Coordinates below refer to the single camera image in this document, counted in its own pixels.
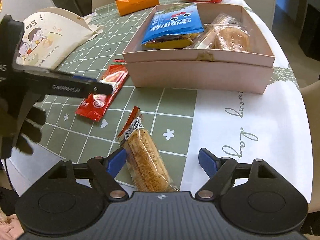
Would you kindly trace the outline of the black gloved left hand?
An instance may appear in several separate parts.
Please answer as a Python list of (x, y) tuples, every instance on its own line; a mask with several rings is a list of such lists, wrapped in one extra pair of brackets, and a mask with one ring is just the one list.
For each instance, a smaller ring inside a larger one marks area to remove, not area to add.
[(32, 142), (40, 142), (42, 133), (40, 126), (43, 126), (46, 122), (46, 112), (35, 107), (36, 102), (41, 102), (45, 98), (45, 95), (28, 93), (23, 101), (18, 116), (18, 136), (16, 137), (15, 147), (22, 153), (33, 154), (33, 148), (29, 144), (28, 138)]

